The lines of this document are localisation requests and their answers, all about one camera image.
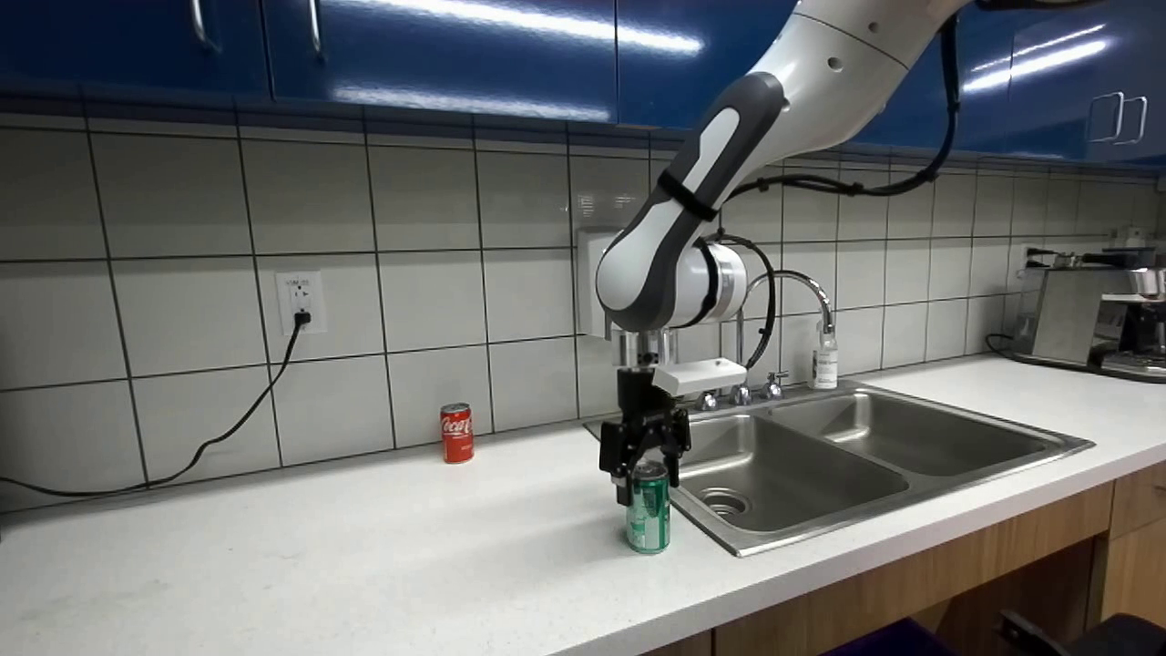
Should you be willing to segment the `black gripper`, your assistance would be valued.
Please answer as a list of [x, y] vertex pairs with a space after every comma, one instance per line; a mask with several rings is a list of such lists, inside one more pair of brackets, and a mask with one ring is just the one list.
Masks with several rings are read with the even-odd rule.
[[603, 428], [599, 465], [612, 475], [616, 504], [630, 506], [633, 465], [657, 452], [666, 486], [677, 490], [680, 456], [688, 452], [688, 411], [664, 393], [647, 371], [616, 371], [620, 414]]

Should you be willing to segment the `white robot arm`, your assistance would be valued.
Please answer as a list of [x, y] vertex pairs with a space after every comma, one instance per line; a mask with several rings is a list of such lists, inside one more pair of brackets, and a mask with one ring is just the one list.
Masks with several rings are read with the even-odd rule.
[[[958, 130], [958, 12], [967, 0], [797, 0], [777, 42], [698, 117], [657, 176], [639, 214], [594, 271], [604, 318], [657, 338], [742, 303], [742, 263], [705, 238], [752, 189], [796, 186], [841, 198], [895, 198], [934, 181]], [[928, 44], [944, 48], [949, 129], [922, 172], [886, 186], [773, 176], [773, 163], [856, 139]]]

